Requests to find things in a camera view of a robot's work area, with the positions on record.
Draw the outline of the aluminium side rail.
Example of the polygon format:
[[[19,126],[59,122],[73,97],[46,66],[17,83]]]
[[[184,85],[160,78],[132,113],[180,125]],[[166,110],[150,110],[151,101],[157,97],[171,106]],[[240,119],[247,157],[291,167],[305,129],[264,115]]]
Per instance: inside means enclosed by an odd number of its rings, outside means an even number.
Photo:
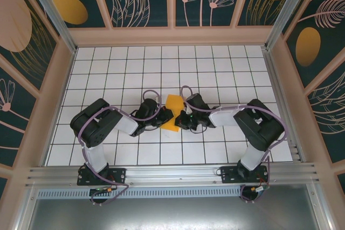
[[[281,80],[278,76],[278,70],[275,67],[274,60],[271,54],[269,53],[269,51],[263,49],[262,52],[263,52],[265,64],[267,67],[267,71],[272,83],[272,88],[273,88],[275,98],[278,104],[280,115],[284,119],[289,130],[287,141],[288,141],[290,151],[292,153],[293,162],[300,162],[300,163],[306,162],[306,158],[302,150],[300,139],[298,137],[297,130],[294,125],[292,114],[288,106],[286,95],[282,87]]]

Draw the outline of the aluminium frame post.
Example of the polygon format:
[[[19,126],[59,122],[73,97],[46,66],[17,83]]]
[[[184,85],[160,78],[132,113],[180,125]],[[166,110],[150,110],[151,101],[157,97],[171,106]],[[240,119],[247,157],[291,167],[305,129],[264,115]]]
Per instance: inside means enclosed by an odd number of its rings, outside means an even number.
[[[52,23],[54,24],[55,28],[59,32],[62,40],[67,45],[68,49],[75,54],[76,52],[76,44],[65,24],[61,15],[59,14],[55,4],[52,0],[39,0],[42,6],[45,8],[47,15],[51,18]]]
[[[285,25],[300,0],[286,0],[265,42],[265,50],[270,51],[280,37]]]

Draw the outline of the grey metal panel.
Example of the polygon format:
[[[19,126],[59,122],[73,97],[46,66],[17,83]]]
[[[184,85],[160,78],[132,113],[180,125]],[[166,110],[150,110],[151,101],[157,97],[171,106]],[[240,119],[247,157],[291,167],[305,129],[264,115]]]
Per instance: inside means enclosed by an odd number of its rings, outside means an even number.
[[[20,230],[328,230],[303,196],[281,203],[263,198],[39,200]]]

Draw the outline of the orange square paper sheet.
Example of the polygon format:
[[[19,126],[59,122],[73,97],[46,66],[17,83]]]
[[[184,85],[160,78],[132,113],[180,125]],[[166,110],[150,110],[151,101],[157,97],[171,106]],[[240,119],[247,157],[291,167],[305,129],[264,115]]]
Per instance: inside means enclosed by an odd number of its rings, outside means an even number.
[[[174,117],[160,126],[160,129],[179,132],[180,128],[175,125],[175,120],[181,114],[181,111],[184,110],[184,102],[182,97],[179,95],[169,94],[165,102],[165,107],[172,111]]]

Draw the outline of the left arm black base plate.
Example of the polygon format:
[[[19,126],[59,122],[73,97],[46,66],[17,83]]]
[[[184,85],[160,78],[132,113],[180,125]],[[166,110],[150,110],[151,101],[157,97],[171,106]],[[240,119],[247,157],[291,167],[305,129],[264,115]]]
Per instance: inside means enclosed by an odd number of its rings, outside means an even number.
[[[105,168],[99,172],[99,175],[111,182],[124,183],[126,179],[125,168]],[[78,186],[101,186],[109,185],[108,182],[97,177],[88,167],[78,170]]]

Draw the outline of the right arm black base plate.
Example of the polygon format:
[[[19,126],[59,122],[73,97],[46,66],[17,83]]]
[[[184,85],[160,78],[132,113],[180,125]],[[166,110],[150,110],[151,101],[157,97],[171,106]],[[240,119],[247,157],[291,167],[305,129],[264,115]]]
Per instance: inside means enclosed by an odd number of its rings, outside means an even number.
[[[241,165],[222,166],[219,169],[222,183],[260,183],[261,179],[268,180],[268,169],[264,165],[252,171]]]

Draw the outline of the small power connector board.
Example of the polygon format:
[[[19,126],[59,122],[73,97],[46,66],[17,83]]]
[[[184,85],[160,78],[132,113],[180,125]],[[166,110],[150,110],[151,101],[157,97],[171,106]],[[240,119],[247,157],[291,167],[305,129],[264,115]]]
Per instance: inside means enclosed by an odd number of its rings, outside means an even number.
[[[90,197],[91,196],[102,196],[103,194],[105,194],[107,196],[108,193],[111,193],[117,189],[118,188],[116,186],[99,187],[99,188],[95,188],[95,189],[90,189],[89,196]]]
[[[269,185],[253,186],[250,187],[250,193],[261,193],[270,188]]]

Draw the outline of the aluminium mounting rail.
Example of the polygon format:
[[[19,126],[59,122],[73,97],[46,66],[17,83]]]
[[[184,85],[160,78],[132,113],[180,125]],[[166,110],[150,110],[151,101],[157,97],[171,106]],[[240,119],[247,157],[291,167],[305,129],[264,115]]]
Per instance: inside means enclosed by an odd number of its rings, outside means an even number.
[[[131,187],[211,186],[222,183],[216,164],[127,166],[125,183]],[[26,187],[77,187],[78,166],[31,168],[24,181]],[[271,185],[294,185],[319,182],[312,163],[271,163]]]

